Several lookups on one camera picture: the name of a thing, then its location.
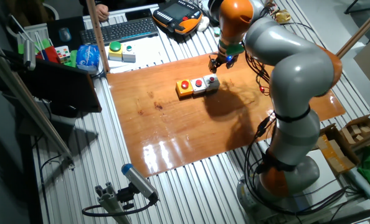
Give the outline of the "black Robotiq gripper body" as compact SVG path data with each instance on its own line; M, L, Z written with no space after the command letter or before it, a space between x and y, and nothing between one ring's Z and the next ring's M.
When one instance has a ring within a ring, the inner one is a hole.
M226 55L226 54L217 54L217 58L215 59L216 65L233 65L237 61L237 55Z

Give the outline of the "bare person hand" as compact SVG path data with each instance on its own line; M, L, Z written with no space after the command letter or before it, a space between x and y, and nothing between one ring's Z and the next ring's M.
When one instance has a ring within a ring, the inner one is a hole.
M97 16L98 16L98 20L99 21L106 21L108 20L108 17L110 15L109 11L108 11L108 7L104 4L98 4L96 5L96 12L97 12Z

